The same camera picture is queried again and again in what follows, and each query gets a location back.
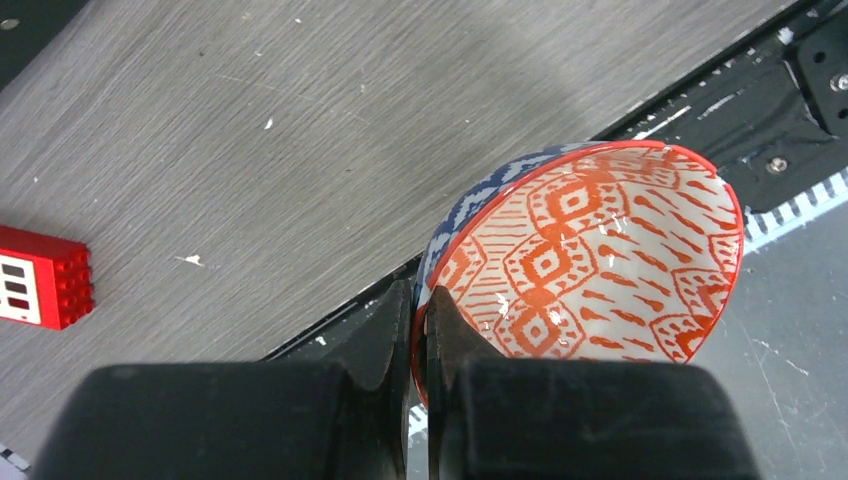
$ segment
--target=blue patterned bowl exterior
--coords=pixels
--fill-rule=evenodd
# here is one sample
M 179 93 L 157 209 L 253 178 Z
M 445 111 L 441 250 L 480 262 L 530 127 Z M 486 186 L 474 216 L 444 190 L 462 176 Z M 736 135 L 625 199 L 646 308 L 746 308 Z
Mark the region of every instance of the blue patterned bowl exterior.
M 501 192 L 520 178 L 533 170 L 555 160 L 566 153 L 583 148 L 598 145 L 604 142 L 571 143 L 555 147 L 548 147 L 541 152 L 531 153 L 513 160 L 498 168 L 491 175 L 481 180 L 453 206 L 450 212 L 439 224 L 430 243 L 424 250 L 421 264 L 418 267 L 418 275 L 415 279 L 415 308 L 418 310 L 430 300 L 430 289 L 427 283 L 433 275 L 433 271 L 439 260 L 447 252 L 450 245 L 456 240 L 459 233 L 468 225 L 486 205 L 489 204 Z

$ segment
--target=gray wood surface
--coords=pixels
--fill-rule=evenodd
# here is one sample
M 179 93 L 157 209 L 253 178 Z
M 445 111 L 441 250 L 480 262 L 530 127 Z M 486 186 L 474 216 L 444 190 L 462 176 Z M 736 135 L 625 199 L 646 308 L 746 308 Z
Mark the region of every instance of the gray wood surface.
M 99 304 L 0 324 L 0 439 L 98 365 L 259 358 L 786 2 L 92 0 L 0 93 L 0 223 L 88 242 Z

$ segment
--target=bowl rim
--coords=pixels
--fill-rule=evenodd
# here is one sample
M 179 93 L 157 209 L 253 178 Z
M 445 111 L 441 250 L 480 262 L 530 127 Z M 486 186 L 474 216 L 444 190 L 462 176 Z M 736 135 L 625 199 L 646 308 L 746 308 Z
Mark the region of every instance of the bowl rim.
M 433 268 L 433 272 L 430 275 L 430 278 L 426 279 L 427 289 L 432 291 L 435 287 L 435 282 L 439 277 L 439 272 L 445 267 L 448 259 L 453 255 L 453 252 L 457 249 L 457 247 L 462 243 L 462 241 L 477 227 L 480 221 L 485 218 L 494 208 L 501 204 L 509 195 L 512 194 L 515 190 L 521 188 L 522 186 L 529 183 L 531 180 L 535 179 L 539 175 L 542 175 L 554 168 L 561 167 L 567 163 L 571 163 L 573 161 L 579 160 L 581 158 L 585 158 L 589 155 L 594 155 L 597 153 L 601 153 L 608 150 L 621 150 L 625 148 L 654 148 L 654 149 L 665 149 L 670 148 L 671 151 L 680 153 L 685 155 L 689 160 L 699 163 L 701 166 L 707 169 L 710 173 L 718 177 L 719 180 L 724 182 L 724 188 L 727 194 L 730 196 L 731 201 L 733 202 L 734 210 L 736 211 L 736 231 L 737 236 L 739 237 L 738 243 L 739 248 L 736 253 L 736 270 L 733 272 L 733 277 L 730 279 L 730 289 L 728 291 L 728 298 L 733 295 L 733 290 L 736 288 L 736 283 L 739 280 L 739 272 L 741 271 L 742 266 L 742 258 L 744 256 L 745 250 L 745 218 L 742 214 L 742 207 L 739 204 L 739 199 L 736 197 L 736 193 L 733 191 L 733 188 L 727 183 L 724 179 L 718 176 L 718 169 L 715 165 L 713 165 L 709 160 L 704 158 L 697 152 L 690 150 L 686 147 L 682 147 L 680 145 L 669 145 L 661 141 L 657 140 L 620 140 L 613 142 L 605 142 L 599 143 L 597 145 L 590 145 L 584 148 L 579 148 L 577 150 L 573 150 L 571 152 L 560 155 L 559 157 L 553 158 L 544 165 L 538 167 L 536 170 L 528 172 L 523 177 L 519 178 L 515 182 L 513 182 L 509 187 L 505 188 L 502 192 L 498 193 L 486 206 L 484 206 L 473 218 L 471 218 L 468 223 L 459 231 L 456 237 L 451 241 L 448 248 L 445 249 L 444 254 L 442 254 L 439 261 L 436 263 L 436 266 Z M 428 398 L 427 392 L 422 388 L 421 383 L 421 371 L 418 368 L 418 360 L 419 360 L 419 352 L 416 348 L 420 339 L 426 334 L 423 332 L 424 327 L 424 313 L 427 310 L 427 303 L 422 304 L 413 312 L 412 319 L 412 329 L 410 332 L 410 370 L 412 371 L 412 380 L 415 384 L 415 388 L 418 391 L 418 396 L 421 399 L 421 403 L 425 408 L 428 408 Z M 715 315 L 715 318 L 721 318 L 721 315 L 724 313 L 724 309 L 727 307 L 727 302 L 725 302 L 721 308 L 719 308 L 718 312 Z M 713 322 L 713 324 L 709 327 L 704 335 L 704 338 L 710 336 L 712 331 L 715 329 L 716 324 L 718 322 Z M 687 358 L 683 363 L 689 362 L 689 360 L 698 353 L 698 350 L 704 345 L 704 342 L 701 342 L 695 350 L 692 352 L 692 355 Z

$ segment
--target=bolt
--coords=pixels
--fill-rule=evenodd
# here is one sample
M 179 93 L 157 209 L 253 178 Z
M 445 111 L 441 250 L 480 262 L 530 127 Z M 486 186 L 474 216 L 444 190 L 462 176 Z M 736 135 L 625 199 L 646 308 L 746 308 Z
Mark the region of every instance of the bolt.
M 778 173 L 782 173 L 786 170 L 786 167 L 789 166 L 789 162 L 786 161 L 785 158 L 774 157 L 769 160 L 769 163 L 766 164 L 766 170 L 769 173 L 777 175 Z
M 844 92 L 848 90 L 848 73 L 839 74 L 833 77 L 830 80 L 830 88 L 832 88 L 834 92 Z
M 17 18 L 7 18 L 0 20 L 0 30 L 11 30 L 21 24 Z

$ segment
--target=red toy brick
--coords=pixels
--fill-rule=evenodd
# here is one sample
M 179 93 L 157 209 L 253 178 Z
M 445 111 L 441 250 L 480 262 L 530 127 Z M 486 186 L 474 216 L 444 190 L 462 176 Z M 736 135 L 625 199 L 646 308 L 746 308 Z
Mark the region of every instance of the red toy brick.
M 85 244 L 0 225 L 0 319 L 62 330 L 94 309 Z

